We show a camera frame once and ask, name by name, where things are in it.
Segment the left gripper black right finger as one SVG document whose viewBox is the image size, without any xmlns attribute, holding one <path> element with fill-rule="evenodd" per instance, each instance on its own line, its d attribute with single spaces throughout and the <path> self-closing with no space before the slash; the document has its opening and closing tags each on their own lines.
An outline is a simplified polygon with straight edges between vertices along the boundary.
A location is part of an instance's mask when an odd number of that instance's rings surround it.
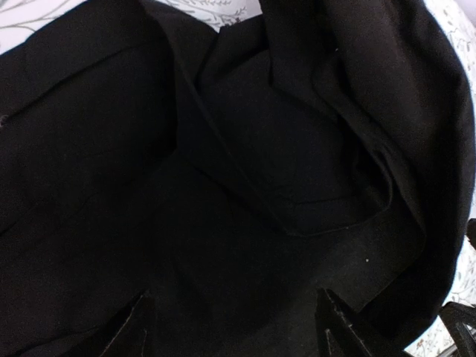
<svg viewBox="0 0 476 357">
<path fill-rule="evenodd" d="M 330 289 L 319 289 L 315 310 L 319 356 L 403 356 Z"/>
</svg>

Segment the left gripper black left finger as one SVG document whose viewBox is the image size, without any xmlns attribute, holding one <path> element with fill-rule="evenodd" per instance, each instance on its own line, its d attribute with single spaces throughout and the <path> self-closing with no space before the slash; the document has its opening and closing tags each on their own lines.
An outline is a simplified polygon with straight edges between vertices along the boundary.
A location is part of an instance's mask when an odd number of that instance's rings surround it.
<svg viewBox="0 0 476 357">
<path fill-rule="evenodd" d="M 81 356 L 154 356 L 155 300 L 141 292 L 80 344 Z"/>
</svg>

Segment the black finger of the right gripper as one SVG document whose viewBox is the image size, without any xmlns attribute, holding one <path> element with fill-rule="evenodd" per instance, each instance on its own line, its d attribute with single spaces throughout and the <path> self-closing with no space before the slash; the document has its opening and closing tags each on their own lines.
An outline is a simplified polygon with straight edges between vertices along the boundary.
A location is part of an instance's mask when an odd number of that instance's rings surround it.
<svg viewBox="0 0 476 357">
<path fill-rule="evenodd" d="M 475 357 L 475 306 L 448 302 L 439 316 L 454 341 L 457 356 Z"/>
</svg>

